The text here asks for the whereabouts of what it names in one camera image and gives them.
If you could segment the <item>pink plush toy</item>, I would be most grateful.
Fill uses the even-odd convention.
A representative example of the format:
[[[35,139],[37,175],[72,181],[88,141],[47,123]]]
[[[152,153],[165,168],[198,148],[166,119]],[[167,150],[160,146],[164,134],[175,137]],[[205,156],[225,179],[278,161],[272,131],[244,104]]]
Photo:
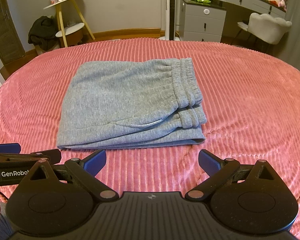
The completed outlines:
[[[278,7],[282,8],[284,11],[287,11],[287,1],[288,0],[279,0]]]

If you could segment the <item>grey sweatpants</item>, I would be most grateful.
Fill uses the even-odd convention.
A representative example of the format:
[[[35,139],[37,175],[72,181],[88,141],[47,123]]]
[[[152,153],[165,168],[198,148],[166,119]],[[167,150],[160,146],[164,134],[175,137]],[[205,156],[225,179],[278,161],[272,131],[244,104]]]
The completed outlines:
[[[57,146],[122,149],[200,144],[207,118],[193,62],[93,61],[71,79]]]

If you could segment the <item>pink ribbed bed blanket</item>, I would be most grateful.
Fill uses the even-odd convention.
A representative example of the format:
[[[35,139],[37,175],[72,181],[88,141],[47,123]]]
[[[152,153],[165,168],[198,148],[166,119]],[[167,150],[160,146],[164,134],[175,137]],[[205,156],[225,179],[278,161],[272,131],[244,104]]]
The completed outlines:
[[[243,164],[265,159],[298,201],[291,232],[300,239],[300,72],[267,54],[216,42],[154,38],[100,41],[45,53],[0,87],[0,144],[17,142],[23,153],[55,148],[64,95],[84,62],[187,57],[203,94],[206,140],[109,151],[98,179],[117,192],[187,192],[206,179],[198,165],[202,148]]]

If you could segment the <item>grey drawer cabinet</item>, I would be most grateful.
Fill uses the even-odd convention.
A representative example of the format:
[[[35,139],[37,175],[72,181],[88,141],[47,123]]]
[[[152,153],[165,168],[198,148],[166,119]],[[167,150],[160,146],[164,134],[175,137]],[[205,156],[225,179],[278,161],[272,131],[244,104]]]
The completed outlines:
[[[220,42],[226,10],[214,4],[180,0],[179,36],[182,41]]]

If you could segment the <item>wooden door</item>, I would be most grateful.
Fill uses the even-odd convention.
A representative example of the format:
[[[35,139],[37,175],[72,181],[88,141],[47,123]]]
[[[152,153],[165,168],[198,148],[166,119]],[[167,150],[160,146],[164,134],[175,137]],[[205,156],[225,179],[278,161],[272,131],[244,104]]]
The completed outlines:
[[[8,64],[25,56],[14,23],[11,18],[7,0],[0,0],[0,59]]]

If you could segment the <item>white tower fan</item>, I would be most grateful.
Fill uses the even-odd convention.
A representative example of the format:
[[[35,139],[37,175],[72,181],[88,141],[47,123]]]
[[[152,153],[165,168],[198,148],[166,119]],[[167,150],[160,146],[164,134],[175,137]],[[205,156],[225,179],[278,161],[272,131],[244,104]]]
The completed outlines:
[[[165,0],[165,34],[160,40],[180,41],[175,30],[175,6],[176,0]]]

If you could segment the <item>white tiered side table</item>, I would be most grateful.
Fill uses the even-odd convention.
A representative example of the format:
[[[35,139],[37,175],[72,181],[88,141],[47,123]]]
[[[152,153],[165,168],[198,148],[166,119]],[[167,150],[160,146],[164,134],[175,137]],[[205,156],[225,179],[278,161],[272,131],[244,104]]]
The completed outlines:
[[[77,0],[58,1],[44,7],[43,9],[47,10],[51,8],[53,8],[56,13],[58,28],[56,37],[58,39],[62,39],[62,42],[60,42],[61,47],[67,48],[82,42],[82,39],[78,40],[76,43],[74,42],[74,38],[72,36],[76,35],[77,37],[78,33],[81,33],[82,37],[84,37],[87,32],[92,41],[96,40]]]

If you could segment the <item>dark clothes pile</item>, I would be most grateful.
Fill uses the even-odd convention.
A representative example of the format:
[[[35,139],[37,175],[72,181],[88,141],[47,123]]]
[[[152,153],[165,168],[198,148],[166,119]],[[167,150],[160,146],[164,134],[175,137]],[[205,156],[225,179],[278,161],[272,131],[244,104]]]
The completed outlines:
[[[41,50],[48,51],[57,43],[58,30],[54,19],[41,16],[36,19],[28,33],[28,44],[38,46]]]

